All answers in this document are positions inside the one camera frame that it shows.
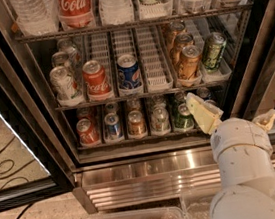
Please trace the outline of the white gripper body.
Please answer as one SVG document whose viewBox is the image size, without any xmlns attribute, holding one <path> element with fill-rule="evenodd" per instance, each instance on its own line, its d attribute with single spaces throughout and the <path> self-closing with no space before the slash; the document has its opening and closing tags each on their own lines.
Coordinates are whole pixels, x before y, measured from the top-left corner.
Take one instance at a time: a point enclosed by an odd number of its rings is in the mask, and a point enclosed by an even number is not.
<svg viewBox="0 0 275 219">
<path fill-rule="evenodd" d="M 215 161 L 225 150 L 240 145 L 256 146 L 265 150 L 269 155 L 273 152 L 268 133 L 248 120 L 239 118 L 225 120 L 211 135 L 210 143 Z"/>
</svg>

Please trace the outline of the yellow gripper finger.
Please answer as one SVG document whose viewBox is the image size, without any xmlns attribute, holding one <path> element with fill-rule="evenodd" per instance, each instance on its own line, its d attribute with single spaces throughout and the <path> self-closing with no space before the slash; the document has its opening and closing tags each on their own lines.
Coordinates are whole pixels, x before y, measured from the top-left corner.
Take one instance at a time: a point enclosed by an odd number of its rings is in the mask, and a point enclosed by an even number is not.
<svg viewBox="0 0 275 219">
<path fill-rule="evenodd" d="M 275 110 L 270 109 L 267 113 L 260 114 L 253 119 L 253 123 L 262 128 L 265 132 L 269 132 L 275 121 Z"/>
<path fill-rule="evenodd" d="M 218 125 L 222 123 L 220 118 L 223 111 L 217 106 L 205 102 L 192 92 L 188 93 L 185 99 L 186 106 L 197 122 L 198 127 L 200 127 L 205 134 L 212 134 Z"/>
</svg>

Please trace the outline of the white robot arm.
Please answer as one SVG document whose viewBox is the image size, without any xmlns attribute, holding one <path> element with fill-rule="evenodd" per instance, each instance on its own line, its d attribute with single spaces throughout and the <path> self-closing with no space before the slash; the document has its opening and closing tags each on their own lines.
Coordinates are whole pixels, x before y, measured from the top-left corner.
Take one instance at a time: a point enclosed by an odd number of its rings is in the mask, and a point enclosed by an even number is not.
<svg viewBox="0 0 275 219">
<path fill-rule="evenodd" d="M 268 132 L 275 110 L 253 121 L 221 118 L 223 111 L 189 93 L 186 106 L 210 136 L 219 166 L 221 190 L 213 197 L 210 219 L 275 219 L 275 169 Z"/>
</svg>

